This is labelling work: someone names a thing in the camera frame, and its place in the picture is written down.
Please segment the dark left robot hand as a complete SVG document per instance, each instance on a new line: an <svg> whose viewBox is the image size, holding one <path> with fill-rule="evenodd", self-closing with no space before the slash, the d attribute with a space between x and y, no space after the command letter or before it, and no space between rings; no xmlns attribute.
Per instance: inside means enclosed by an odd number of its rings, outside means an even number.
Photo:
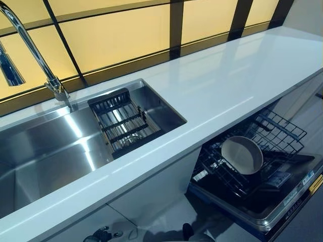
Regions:
<svg viewBox="0 0 323 242"><path fill-rule="evenodd" d="M122 237L123 234L122 230L110 230L108 226L103 226L94 232L93 236L97 241L109 241L111 239Z"/></svg>

